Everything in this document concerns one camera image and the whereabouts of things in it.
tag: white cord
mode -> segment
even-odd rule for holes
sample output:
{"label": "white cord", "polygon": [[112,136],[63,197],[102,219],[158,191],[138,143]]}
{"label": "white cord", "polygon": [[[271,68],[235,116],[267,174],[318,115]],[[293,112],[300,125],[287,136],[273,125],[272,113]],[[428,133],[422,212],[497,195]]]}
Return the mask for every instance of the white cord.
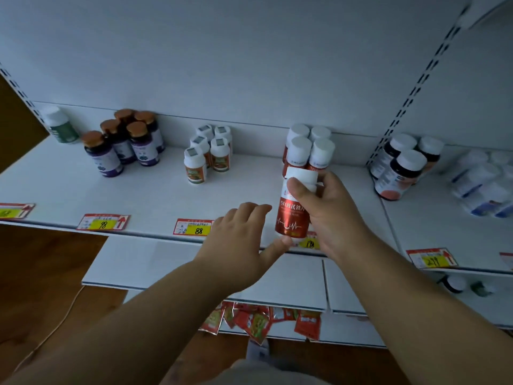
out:
{"label": "white cord", "polygon": [[43,340],[43,341],[42,341],[42,342],[41,342],[41,343],[40,343],[40,344],[39,344],[35,349],[33,349],[33,350],[30,352],[30,354],[29,354],[29,355],[27,355],[25,358],[23,358],[23,361],[21,361],[21,362],[18,364],[18,366],[16,366],[16,369],[14,369],[14,371],[12,372],[12,374],[16,373],[16,372],[18,371],[18,369],[19,369],[19,368],[20,368],[20,367],[21,367],[21,366],[22,366],[22,365],[27,361],[27,359],[29,359],[29,358],[31,358],[32,356],[34,356],[35,352],[36,352],[37,350],[39,350],[39,349],[41,348],[41,346],[42,346],[43,344],[45,344],[45,342],[46,342],[48,339],[50,339],[50,336],[52,336],[52,335],[55,333],[55,331],[57,331],[57,330],[59,329],[59,327],[64,323],[64,321],[65,321],[65,320],[66,320],[66,318],[68,317],[69,312],[71,312],[71,309],[73,308],[73,305],[75,304],[75,301],[76,301],[77,297],[79,296],[80,292],[81,292],[85,287],[86,287],[86,286],[85,286],[85,285],[83,285],[83,286],[80,288],[79,292],[75,295],[75,298],[74,298],[74,299],[73,299],[73,301],[71,302],[71,305],[69,306],[69,309],[68,309],[68,311],[66,312],[66,315],[64,315],[64,318],[63,318],[63,319],[61,320],[61,322],[57,325],[57,327],[55,327],[55,328],[54,328],[54,330],[53,330],[52,332],[50,332],[50,334],[49,334],[46,338],[44,338],[44,340]]}

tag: wooden floor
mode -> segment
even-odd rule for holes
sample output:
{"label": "wooden floor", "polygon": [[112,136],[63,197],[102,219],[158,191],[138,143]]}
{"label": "wooden floor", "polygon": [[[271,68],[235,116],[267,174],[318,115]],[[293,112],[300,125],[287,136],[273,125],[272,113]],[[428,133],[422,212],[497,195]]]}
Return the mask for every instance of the wooden floor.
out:
{"label": "wooden floor", "polygon": [[[61,321],[105,237],[0,225],[0,382]],[[120,306],[126,291],[85,287],[68,319],[38,357],[91,327]],[[164,384],[197,383],[244,358],[247,337],[198,332]],[[294,361],[331,383],[407,383],[390,353],[308,342],[271,340],[271,354]]]}

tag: hand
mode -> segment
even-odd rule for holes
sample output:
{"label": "hand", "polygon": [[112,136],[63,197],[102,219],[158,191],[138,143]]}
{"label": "hand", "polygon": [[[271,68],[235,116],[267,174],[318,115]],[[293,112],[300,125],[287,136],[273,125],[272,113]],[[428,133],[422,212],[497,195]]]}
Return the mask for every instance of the hand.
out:
{"label": "hand", "polygon": [[332,172],[320,173],[319,181],[324,190],[318,197],[296,178],[287,181],[291,195],[310,213],[321,250],[335,259],[340,253],[351,250],[354,244],[374,234],[340,179]]}
{"label": "hand", "polygon": [[260,238],[270,205],[244,203],[214,221],[212,229],[195,257],[213,274],[226,296],[257,282],[292,245],[283,236],[260,252]]}

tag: right hand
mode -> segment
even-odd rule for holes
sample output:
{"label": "right hand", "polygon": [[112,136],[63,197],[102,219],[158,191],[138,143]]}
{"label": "right hand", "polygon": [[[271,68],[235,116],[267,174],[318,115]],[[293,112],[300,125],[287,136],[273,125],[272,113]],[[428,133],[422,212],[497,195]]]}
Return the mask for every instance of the right hand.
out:
{"label": "right hand", "polygon": [[331,171],[319,174],[324,191],[318,197],[296,178],[287,181],[291,195],[310,213],[321,250],[334,259],[374,234],[358,212],[340,179]]}

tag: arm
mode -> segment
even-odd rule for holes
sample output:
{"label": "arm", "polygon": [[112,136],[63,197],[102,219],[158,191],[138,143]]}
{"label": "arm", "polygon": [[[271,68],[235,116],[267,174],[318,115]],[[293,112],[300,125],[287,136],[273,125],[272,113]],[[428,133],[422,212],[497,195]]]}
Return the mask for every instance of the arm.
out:
{"label": "arm", "polygon": [[292,245],[279,238],[259,253],[270,210],[253,203],[230,210],[192,262],[5,384],[158,384],[210,312],[257,282]]}
{"label": "arm", "polygon": [[320,198],[296,179],[287,185],[409,380],[510,383],[513,339],[376,237],[336,175],[323,182]]}

